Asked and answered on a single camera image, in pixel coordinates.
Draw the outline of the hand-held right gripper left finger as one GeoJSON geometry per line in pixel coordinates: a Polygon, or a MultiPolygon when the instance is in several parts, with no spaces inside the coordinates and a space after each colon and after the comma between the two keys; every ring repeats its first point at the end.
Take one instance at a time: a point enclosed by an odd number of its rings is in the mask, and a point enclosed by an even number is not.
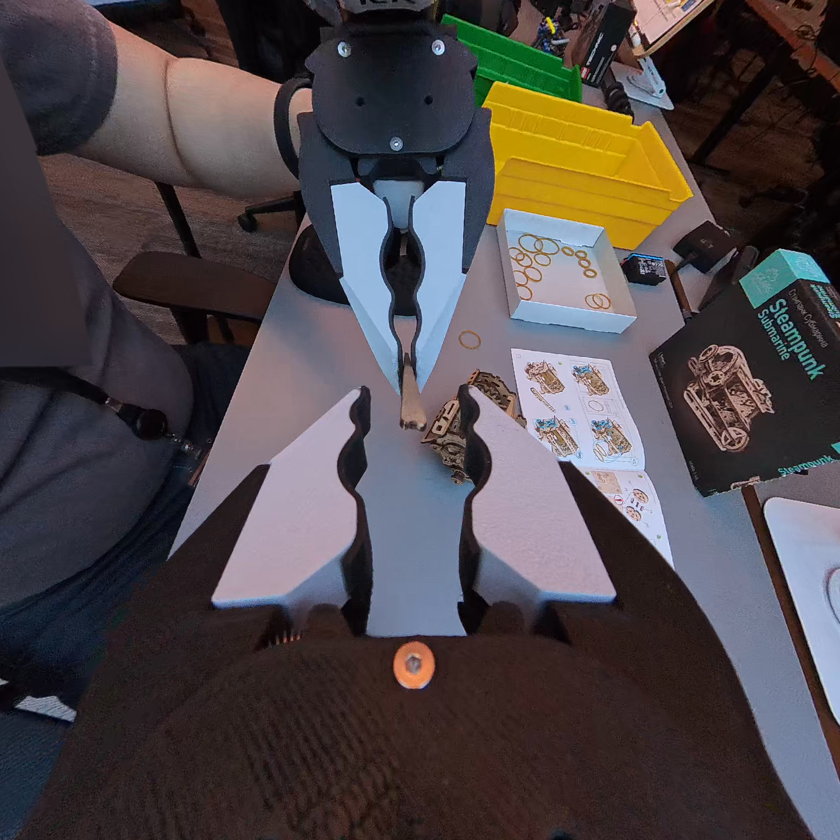
{"type": "Polygon", "coordinates": [[[351,390],[268,464],[212,595],[218,609],[278,606],[294,627],[337,606],[367,630],[371,537],[357,486],[367,469],[371,392],[351,390]]]}

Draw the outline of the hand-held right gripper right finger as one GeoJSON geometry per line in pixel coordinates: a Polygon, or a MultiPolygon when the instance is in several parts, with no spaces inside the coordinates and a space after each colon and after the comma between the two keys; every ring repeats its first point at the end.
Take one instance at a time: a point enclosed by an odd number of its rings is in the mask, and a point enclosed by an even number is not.
{"type": "Polygon", "coordinates": [[[465,631],[499,602],[530,627],[552,602],[611,604],[616,589],[561,462],[474,385],[458,389],[465,500],[458,549],[465,631]]]}

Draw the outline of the wooden gear model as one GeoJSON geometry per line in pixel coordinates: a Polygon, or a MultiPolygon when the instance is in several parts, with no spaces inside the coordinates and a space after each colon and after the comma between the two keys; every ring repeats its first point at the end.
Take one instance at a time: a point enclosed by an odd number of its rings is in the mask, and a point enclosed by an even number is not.
{"type": "MultiPolygon", "coordinates": [[[[508,388],[501,377],[475,370],[468,378],[467,384],[473,385],[484,393],[520,426],[527,425],[524,415],[519,412],[517,393],[508,388]]],[[[471,481],[465,469],[466,435],[461,427],[461,412],[457,396],[446,402],[440,409],[423,436],[422,443],[430,445],[442,459],[443,465],[450,469],[451,480],[456,485],[471,481]]]]}

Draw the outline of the small elongated wooden part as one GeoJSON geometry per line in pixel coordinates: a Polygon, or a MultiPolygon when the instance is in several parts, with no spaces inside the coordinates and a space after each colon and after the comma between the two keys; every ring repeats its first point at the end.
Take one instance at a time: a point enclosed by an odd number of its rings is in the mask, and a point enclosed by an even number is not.
{"type": "Polygon", "coordinates": [[[406,431],[425,431],[427,427],[427,415],[417,384],[412,358],[409,353],[403,354],[400,389],[400,427],[406,431]]]}

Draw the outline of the group of yellow rubber bands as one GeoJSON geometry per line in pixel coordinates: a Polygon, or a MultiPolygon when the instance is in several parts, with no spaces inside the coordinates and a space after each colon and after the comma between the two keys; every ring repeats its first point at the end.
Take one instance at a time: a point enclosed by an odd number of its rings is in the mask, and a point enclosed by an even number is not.
{"type": "Polygon", "coordinates": [[[590,249],[524,233],[508,254],[520,299],[596,312],[613,309],[590,249]]]}

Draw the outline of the white cardboard tray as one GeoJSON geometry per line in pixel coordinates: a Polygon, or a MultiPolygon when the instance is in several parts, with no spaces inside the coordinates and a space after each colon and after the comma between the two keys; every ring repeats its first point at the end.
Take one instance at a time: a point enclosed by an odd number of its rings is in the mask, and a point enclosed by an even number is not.
{"type": "Polygon", "coordinates": [[[623,333],[637,310],[601,226],[506,209],[497,224],[512,319],[623,333]]]}

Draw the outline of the green plastic bin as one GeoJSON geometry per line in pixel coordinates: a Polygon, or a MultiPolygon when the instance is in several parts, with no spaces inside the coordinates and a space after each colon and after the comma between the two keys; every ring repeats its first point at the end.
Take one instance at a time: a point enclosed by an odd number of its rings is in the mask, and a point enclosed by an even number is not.
{"type": "Polygon", "coordinates": [[[442,25],[456,27],[458,41],[478,59],[474,83],[478,108],[483,106],[495,82],[582,102],[578,67],[567,68],[557,56],[449,14],[442,17],[442,25]]]}

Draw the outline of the open instruction booklet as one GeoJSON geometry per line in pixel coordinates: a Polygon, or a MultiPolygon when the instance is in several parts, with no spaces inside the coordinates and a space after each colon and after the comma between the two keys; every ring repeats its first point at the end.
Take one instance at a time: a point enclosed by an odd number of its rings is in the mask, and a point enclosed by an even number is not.
{"type": "Polygon", "coordinates": [[[512,349],[530,435],[572,463],[670,565],[674,559],[642,438],[609,360],[512,349]]]}

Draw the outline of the yellow plastic bin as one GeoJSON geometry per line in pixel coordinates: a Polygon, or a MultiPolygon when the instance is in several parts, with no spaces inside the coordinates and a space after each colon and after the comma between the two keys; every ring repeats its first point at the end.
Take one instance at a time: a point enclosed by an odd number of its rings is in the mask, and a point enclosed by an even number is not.
{"type": "Polygon", "coordinates": [[[485,101],[496,183],[487,223],[507,209],[603,228],[635,249],[693,192],[651,122],[495,82],[485,101]]]}

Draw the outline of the black badge reel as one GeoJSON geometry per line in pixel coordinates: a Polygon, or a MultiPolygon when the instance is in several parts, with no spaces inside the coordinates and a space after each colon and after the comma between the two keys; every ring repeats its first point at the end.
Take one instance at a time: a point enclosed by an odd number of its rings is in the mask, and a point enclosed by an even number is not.
{"type": "Polygon", "coordinates": [[[132,434],[145,442],[165,441],[175,447],[175,470],[183,474],[188,487],[196,488],[214,444],[209,435],[177,435],[166,414],[120,401],[97,385],[57,367],[4,366],[3,382],[31,385],[55,392],[69,393],[108,409],[132,434]]]}

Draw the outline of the small black blue-edged device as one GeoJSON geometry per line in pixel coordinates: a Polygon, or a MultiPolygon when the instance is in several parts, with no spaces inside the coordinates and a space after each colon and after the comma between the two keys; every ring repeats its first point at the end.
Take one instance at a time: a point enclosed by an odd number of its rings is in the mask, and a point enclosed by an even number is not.
{"type": "Polygon", "coordinates": [[[632,253],[620,266],[626,280],[636,285],[656,287],[669,279],[668,262],[659,256],[632,253]]]}

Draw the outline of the black product carton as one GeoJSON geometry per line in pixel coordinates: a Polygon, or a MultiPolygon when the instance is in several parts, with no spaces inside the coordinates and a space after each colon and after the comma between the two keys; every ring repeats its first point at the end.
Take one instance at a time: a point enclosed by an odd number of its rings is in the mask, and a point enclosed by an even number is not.
{"type": "Polygon", "coordinates": [[[582,82],[598,88],[613,63],[636,16],[634,1],[593,1],[578,31],[572,64],[581,73],[582,82]]]}

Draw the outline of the person in grey shirt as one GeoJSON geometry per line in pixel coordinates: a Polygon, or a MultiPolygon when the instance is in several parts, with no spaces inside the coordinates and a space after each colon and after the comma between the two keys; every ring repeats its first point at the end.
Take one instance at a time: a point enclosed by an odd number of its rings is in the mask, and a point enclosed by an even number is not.
{"type": "MultiPolygon", "coordinates": [[[[8,165],[73,151],[102,126],[117,89],[118,50],[106,19],[83,2],[2,2],[2,59],[19,102],[2,129],[26,118],[34,147],[8,165]]],[[[2,313],[49,247],[59,292],[76,291],[90,363],[70,369],[121,401],[162,410],[177,434],[193,409],[182,358],[126,309],[60,222],[49,192],[16,208],[2,186],[2,313]],[[5,249],[13,250],[9,255],[5,249]]],[[[2,384],[2,606],[81,572],[131,530],[170,470],[172,443],[144,442],[108,408],[66,392],[2,384]]]]}

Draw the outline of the black power adapter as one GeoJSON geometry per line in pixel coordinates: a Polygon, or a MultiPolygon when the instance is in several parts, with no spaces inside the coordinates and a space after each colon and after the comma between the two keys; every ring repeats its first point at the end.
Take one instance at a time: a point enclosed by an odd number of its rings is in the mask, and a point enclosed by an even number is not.
{"type": "Polygon", "coordinates": [[[735,234],[707,220],[673,245],[679,257],[675,270],[691,266],[706,275],[738,246],[739,238],[735,234]]]}

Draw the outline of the black rectangular case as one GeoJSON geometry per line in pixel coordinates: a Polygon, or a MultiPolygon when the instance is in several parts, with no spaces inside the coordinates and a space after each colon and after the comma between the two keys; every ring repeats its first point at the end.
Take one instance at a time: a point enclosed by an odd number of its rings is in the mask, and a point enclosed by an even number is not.
{"type": "Polygon", "coordinates": [[[729,261],[712,278],[697,307],[697,311],[702,311],[723,291],[739,283],[741,278],[750,273],[758,262],[759,253],[759,250],[751,245],[745,245],[736,250],[729,261]]]}

